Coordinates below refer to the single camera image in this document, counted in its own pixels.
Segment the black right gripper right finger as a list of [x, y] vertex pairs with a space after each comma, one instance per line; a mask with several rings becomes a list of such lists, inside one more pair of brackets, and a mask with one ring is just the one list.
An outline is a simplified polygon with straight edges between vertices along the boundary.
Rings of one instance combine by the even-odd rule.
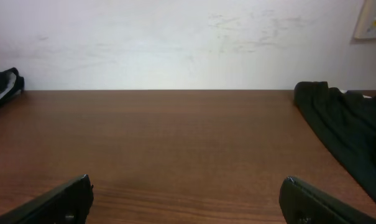
[[296, 177], [287, 177], [279, 194], [287, 224], [376, 224], [376, 219]]

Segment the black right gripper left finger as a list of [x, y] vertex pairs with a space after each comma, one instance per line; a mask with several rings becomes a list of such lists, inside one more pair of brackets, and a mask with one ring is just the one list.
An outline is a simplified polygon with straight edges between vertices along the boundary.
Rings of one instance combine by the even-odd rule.
[[0, 224], [85, 224], [93, 200], [84, 174], [1, 215]]

